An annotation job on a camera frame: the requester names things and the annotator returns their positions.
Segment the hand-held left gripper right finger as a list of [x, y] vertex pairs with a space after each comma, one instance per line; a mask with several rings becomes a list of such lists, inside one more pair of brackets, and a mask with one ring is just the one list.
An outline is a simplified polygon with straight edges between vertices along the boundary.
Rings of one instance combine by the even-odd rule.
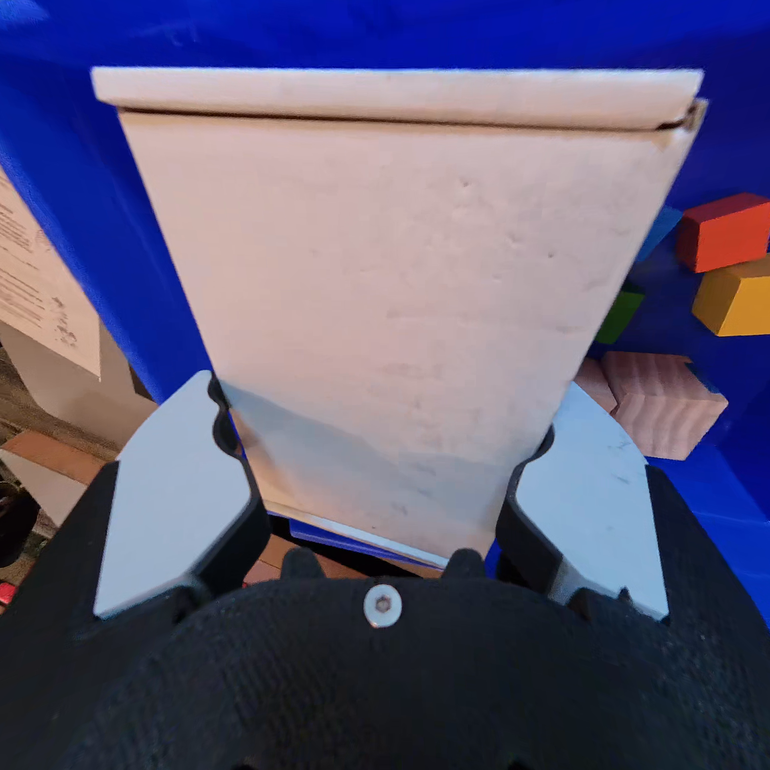
[[571, 383], [540, 448], [515, 468], [496, 523], [525, 587], [562, 605], [582, 589], [626, 592], [634, 609], [663, 620], [647, 467], [620, 424]]

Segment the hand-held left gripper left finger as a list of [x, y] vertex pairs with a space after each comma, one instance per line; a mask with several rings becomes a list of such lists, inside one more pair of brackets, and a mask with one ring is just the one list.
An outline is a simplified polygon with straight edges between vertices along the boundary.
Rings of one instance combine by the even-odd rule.
[[270, 536], [229, 403], [215, 374], [199, 371], [119, 455], [94, 614], [178, 588], [205, 602], [234, 592]]

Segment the natural wooden cube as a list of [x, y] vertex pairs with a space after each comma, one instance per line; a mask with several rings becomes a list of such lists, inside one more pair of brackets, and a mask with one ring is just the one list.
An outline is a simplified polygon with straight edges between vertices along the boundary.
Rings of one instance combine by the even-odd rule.
[[686, 460], [728, 406], [682, 355], [609, 351], [584, 359], [573, 381], [644, 456], [663, 460]]

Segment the green wooden cube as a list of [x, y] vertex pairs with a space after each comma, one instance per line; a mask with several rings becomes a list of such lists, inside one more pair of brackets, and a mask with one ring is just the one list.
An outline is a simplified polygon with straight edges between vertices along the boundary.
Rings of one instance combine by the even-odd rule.
[[616, 343], [637, 313], [644, 298], [645, 292], [640, 286], [625, 280], [596, 333], [594, 342], [598, 344]]

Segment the yellow wooden cube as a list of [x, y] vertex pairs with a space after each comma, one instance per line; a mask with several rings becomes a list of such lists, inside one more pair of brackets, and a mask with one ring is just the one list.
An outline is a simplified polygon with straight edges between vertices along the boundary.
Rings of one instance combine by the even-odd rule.
[[769, 334], [769, 255], [707, 272], [692, 315], [719, 337]]

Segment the blue wooden cube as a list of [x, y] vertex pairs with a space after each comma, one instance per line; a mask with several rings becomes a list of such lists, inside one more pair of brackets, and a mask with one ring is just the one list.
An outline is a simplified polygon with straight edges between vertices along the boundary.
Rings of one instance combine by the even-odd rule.
[[661, 207], [634, 258], [634, 265], [642, 263], [651, 255], [661, 242], [679, 225], [682, 216], [683, 212], [680, 209], [669, 207], [668, 205]]

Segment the white cardboard box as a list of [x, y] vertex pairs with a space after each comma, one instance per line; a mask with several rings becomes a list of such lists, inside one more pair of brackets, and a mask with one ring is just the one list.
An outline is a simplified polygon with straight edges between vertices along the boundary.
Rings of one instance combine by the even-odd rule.
[[93, 68], [265, 505], [485, 553], [704, 75]]

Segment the red wooden cube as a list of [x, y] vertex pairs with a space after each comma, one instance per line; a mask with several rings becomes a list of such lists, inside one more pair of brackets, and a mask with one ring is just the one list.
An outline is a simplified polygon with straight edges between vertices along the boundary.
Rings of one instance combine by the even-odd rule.
[[675, 255], [691, 272], [702, 274], [761, 259], [768, 237], [769, 199], [739, 193], [686, 209]]

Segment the printed paper sheet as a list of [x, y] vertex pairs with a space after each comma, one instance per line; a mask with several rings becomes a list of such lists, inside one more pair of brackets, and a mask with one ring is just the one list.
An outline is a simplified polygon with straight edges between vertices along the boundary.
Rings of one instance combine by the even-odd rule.
[[1, 320], [101, 379], [99, 315], [4, 170]]

